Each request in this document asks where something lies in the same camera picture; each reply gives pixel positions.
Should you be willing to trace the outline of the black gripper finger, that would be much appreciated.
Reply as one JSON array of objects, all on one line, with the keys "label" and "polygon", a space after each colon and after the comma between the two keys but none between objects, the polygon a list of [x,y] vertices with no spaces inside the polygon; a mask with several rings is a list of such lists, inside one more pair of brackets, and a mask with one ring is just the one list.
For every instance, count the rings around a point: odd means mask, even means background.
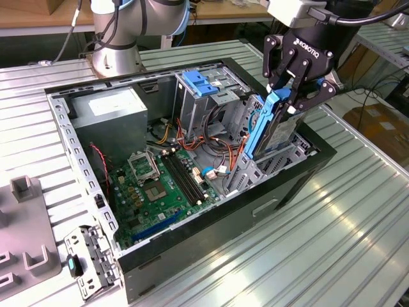
[{"label": "black gripper finger", "polygon": [[324,64],[301,62],[295,68],[287,69],[292,76],[290,96],[286,105],[288,113],[303,113],[334,97],[343,87],[336,73]]},{"label": "black gripper finger", "polygon": [[297,50],[294,34],[267,35],[263,47],[263,76],[268,79],[267,91],[279,90],[295,77],[290,66],[295,61]]}]

